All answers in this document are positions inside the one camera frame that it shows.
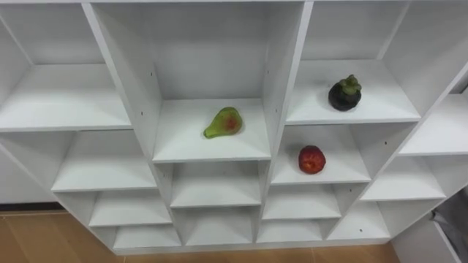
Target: red fruit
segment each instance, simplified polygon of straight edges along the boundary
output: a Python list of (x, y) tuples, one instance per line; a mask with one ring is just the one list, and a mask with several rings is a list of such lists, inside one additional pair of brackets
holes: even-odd
[(327, 160), (322, 151), (313, 145), (307, 145), (299, 153), (299, 169), (306, 174), (313, 175), (322, 171)]

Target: shelf board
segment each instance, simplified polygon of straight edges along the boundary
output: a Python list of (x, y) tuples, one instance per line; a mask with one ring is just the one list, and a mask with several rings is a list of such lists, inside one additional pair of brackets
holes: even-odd
[(270, 188), (263, 219), (339, 218), (341, 213), (329, 185)]
[(121, 226), (117, 230), (114, 249), (181, 246), (171, 225)]
[(256, 161), (175, 164), (171, 207), (260, 205)]
[(142, 188), (156, 188), (156, 182), (132, 130), (82, 131), (75, 136), (52, 191)]
[[(244, 122), (234, 136), (206, 139), (203, 131), (227, 106)], [(270, 159), (270, 145), (260, 99), (194, 99), (164, 101), (153, 161), (248, 161)]]
[(400, 150), (400, 156), (468, 154), (468, 93), (449, 94)]
[[(354, 74), (362, 85), (359, 105), (347, 112), (328, 103), (331, 87)], [(378, 60), (301, 61), (287, 125), (418, 121), (405, 92)]]
[(131, 128), (105, 64), (32, 66), (0, 108), (0, 132)]
[[(306, 145), (316, 145), (327, 160), (316, 175), (298, 167), (298, 155)], [(371, 178), (347, 126), (287, 126), (274, 170), (272, 185), (311, 183), (359, 183)]]
[(257, 243), (320, 241), (320, 227), (317, 222), (264, 221), (261, 223)]
[(245, 208), (190, 211), (185, 222), (186, 245), (227, 245), (252, 243), (252, 222)]
[(446, 196), (421, 157), (397, 157), (361, 200), (444, 199)]
[(351, 208), (328, 240), (377, 238), (390, 238), (387, 226), (375, 202), (362, 202)]
[(99, 194), (89, 226), (170, 224), (169, 213), (155, 190), (105, 191)]

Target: floor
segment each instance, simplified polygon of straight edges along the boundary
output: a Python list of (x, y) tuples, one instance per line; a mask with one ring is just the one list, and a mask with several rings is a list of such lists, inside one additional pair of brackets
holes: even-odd
[(114, 256), (70, 214), (0, 213), (1, 263), (399, 263), (390, 244)]

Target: white cabinet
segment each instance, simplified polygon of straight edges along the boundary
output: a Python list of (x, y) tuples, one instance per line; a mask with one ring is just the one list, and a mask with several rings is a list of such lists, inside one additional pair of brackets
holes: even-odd
[(468, 184), (466, 2), (27, 2), (0, 0), (0, 150), (117, 254), (386, 243)]

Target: pear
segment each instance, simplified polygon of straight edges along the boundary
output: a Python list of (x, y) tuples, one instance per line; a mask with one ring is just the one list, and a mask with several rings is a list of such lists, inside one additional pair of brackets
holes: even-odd
[(234, 135), (242, 127), (242, 118), (239, 112), (234, 107), (222, 108), (214, 119), (210, 126), (208, 126), (203, 135), (206, 138), (211, 139), (218, 136)]

